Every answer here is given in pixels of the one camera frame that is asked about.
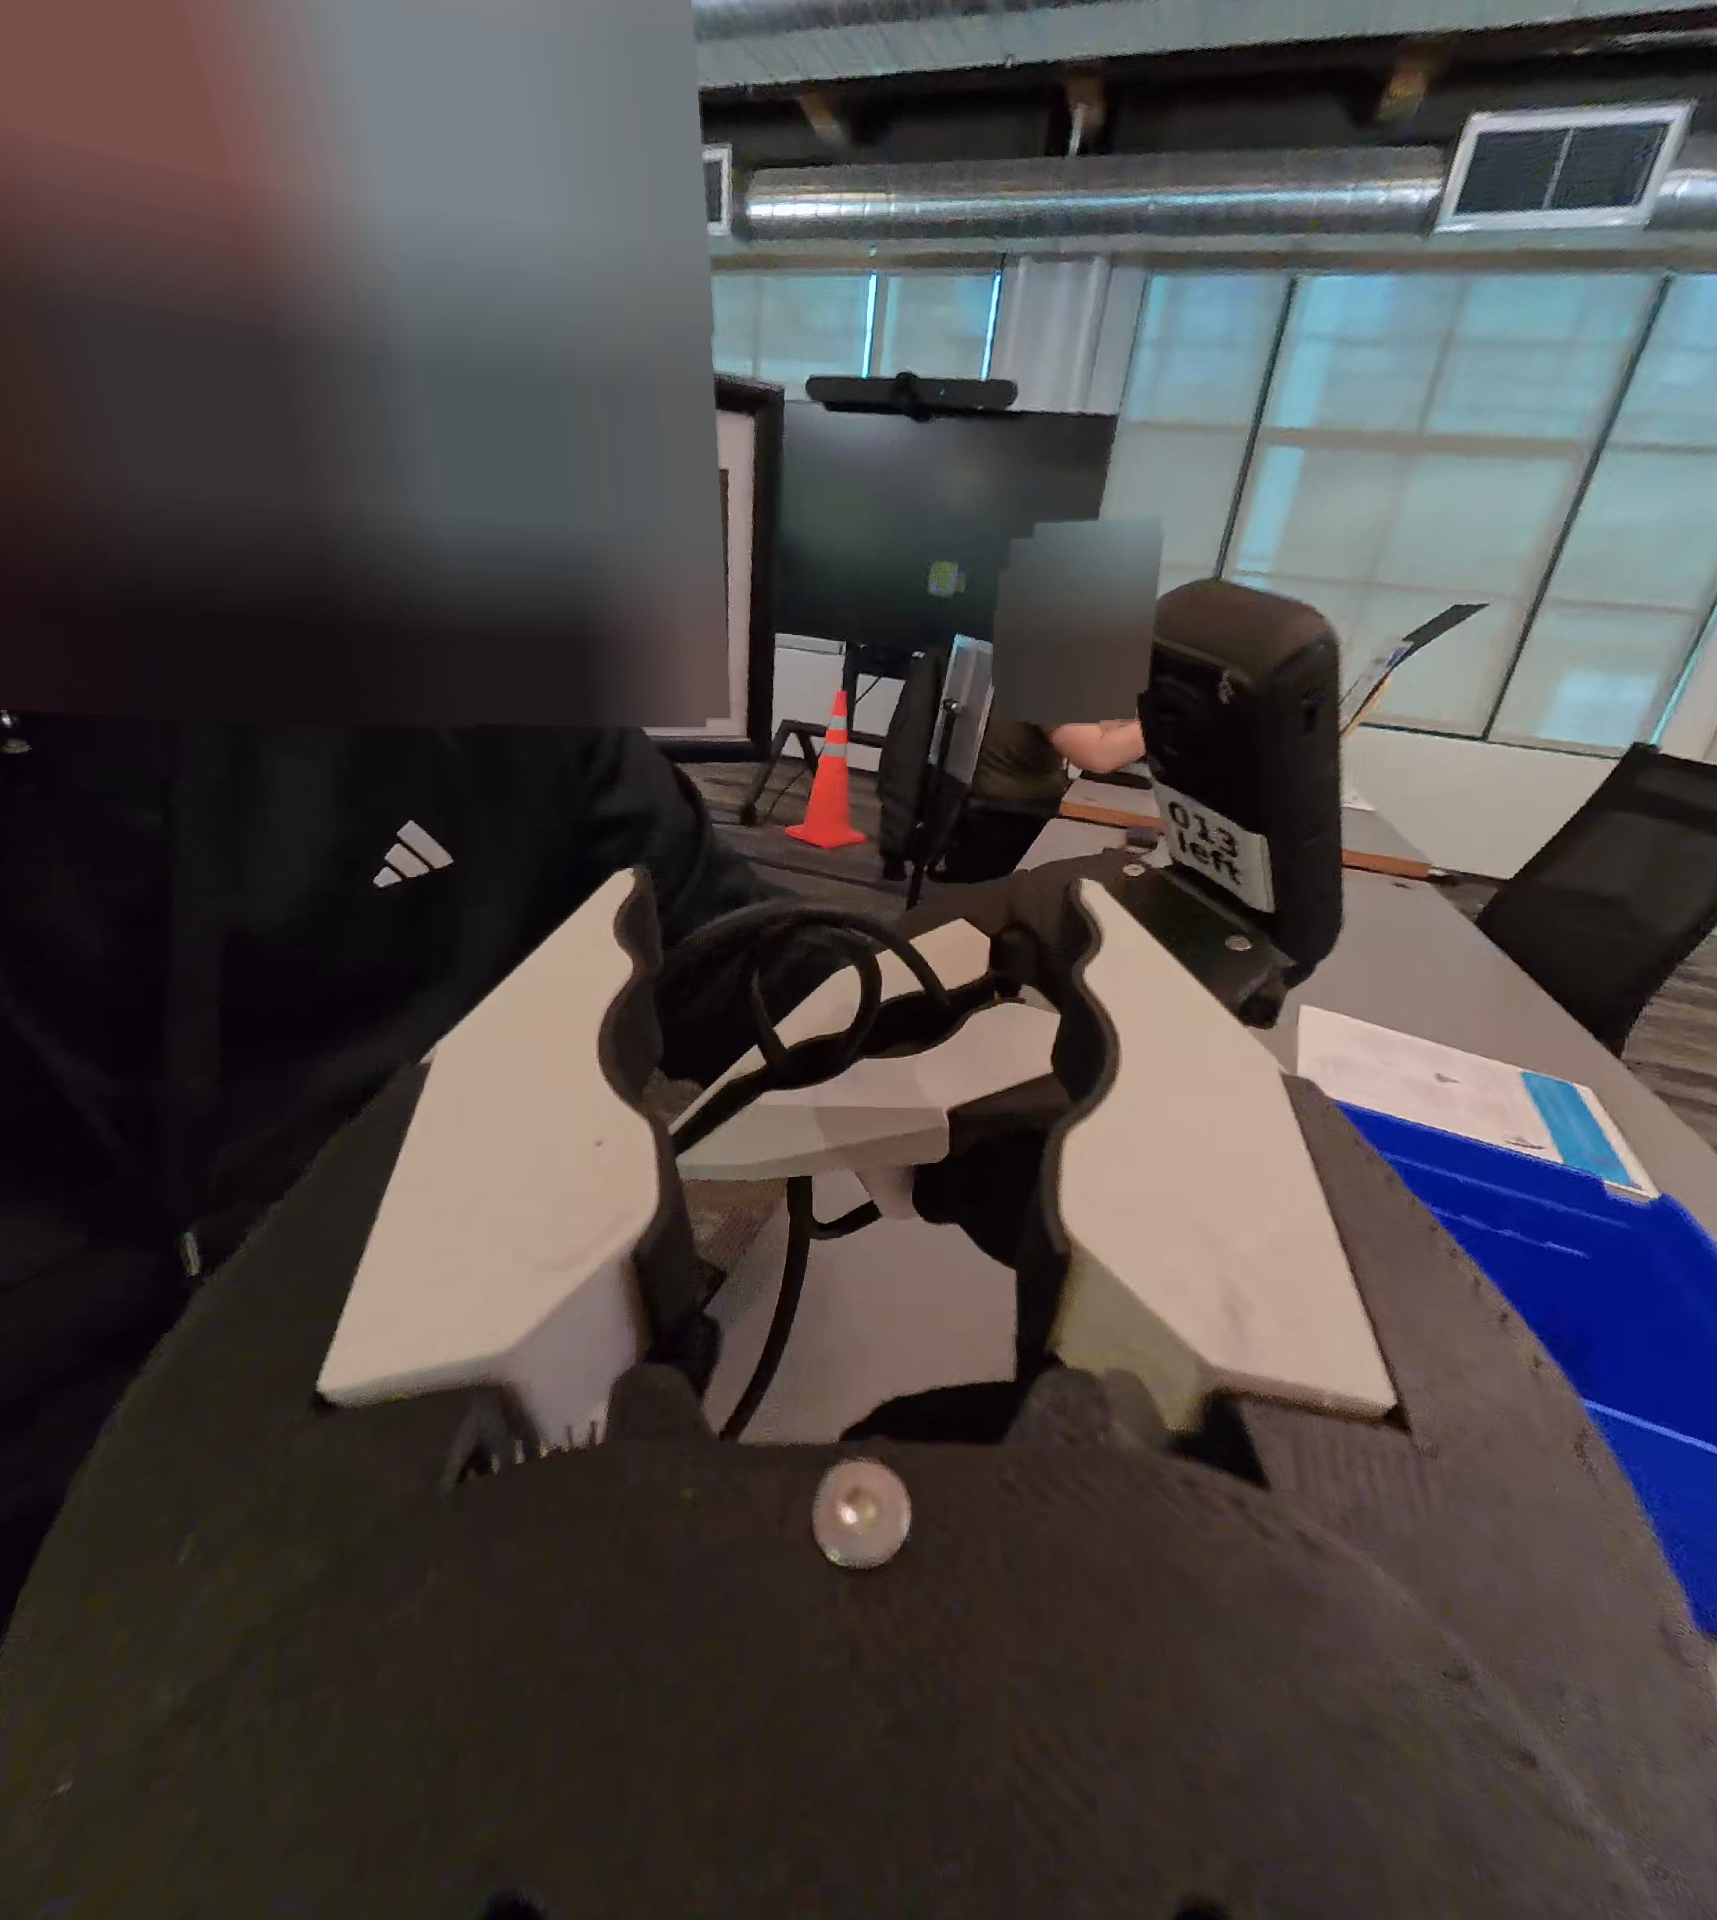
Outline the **white vent grille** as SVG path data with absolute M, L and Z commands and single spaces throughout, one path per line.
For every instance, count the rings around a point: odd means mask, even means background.
M 1689 102 L 1474 111 L 1451 149 L 1433 229 L 1646 227 L 1692 120 Z

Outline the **silver ventilation duct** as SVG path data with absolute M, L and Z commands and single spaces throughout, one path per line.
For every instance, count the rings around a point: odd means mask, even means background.
M 733 179 L 728 234 L 766 252 L 1425 240 L 1451 162 L 1436 147 L 1340 147 L 759 165 Z M 1688 138 L 1645 225 L 1550 235 L 1717 240 L 1717 136 Z

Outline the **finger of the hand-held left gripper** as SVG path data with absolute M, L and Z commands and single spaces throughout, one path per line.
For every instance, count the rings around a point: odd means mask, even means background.
M 766 993 L 774 969 L 822 947 L 855 978 L 857 1000 L 828 1028 L 787 1036 Z M 1063 972 L 1039 924 L 987 928 L 969 917 L 921 933 L 867 915 L 761 915 L 744 938 L 738 980 L 752 1015 L 752 1048 L 738 1078 L 752 1090 L 822 1086 L 869 1060 L 924 1049 L 967 1015 L 1022 992 L 1046 996 Z
M 950 1122 L 918 1066 L 853 1066 L 805 1088 L 766 1090 L 678 1148 L 688 1179 L 790 1179 L 915 1168 L 950 1152 Z

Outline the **orange traffic cone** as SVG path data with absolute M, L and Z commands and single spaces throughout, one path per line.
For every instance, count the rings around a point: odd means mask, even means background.
M 800 845 L 818 852 L 845 852 L 867 841 L 850 811 L 849 744 L 849 695 L 841 688 L 832 695 L 822 732 L 805 817 L 800 823 L 785 828 L 785 834 Z

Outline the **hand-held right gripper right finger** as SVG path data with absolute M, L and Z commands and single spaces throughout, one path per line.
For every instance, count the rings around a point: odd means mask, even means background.
M 1167 1432 L 1216 1392 L 1384 1418 L 1397 1387 L 1279 1064 L 1114 889 L 1082 878 L 1066 906 L 1085 947 L 1039 1183 L 1046 1350 L 1138 1380 Z

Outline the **black video bar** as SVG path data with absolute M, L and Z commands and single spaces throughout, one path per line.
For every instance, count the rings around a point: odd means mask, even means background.
M 832 413 L 969 419 L 1015 409 L 1017 384 L 1008 378 L 924 378 L 917 372 L 890 378 L 815 373 L 805 381 L 805 394 Z

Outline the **black framed tag sign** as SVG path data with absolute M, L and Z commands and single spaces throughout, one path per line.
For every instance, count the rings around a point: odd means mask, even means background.
M 774 737 L 774 574 L 782 467 L 781 386 L 714 373 L 726 553 L 724 717 L 650 730 L 681 761 L 761 759 Z

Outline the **large black monitor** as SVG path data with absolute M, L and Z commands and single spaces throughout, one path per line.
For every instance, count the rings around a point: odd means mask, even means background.
M 1013 542 L 1100 513 L 1114 432 L 1090 411 L 789 404 L 774 632 L 903 655 L 989 639 Z

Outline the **black office chair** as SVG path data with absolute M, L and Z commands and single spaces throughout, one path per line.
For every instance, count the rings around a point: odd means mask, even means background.
M 1479 931 L 1610 1053 L 1717 928 L 1717 763 L 1629 748 Z

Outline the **blue plastic bin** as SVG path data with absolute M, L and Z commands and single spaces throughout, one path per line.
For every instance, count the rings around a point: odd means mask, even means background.
M 1345 1104 L 1564 1371 L 1717 1638 L 1717 1242 L 1671 1197 Z

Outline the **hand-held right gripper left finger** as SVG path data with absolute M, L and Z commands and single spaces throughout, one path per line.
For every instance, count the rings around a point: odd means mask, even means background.
M 439 1045 L 316 1378 L 341 1407 L 494 1386 L 605 1412 L 704 1389 L 704 1283 L 664 1126 L 650 876 L 618 872 Z

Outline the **printed paper sheet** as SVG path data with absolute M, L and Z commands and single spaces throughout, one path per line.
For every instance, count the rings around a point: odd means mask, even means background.
M 1656 1202 L 1664 1187 L 1597 1093 L 1531 1068 L 1307 1006 L 1301 1076 L 1361 1111 L 1587 1174 Z

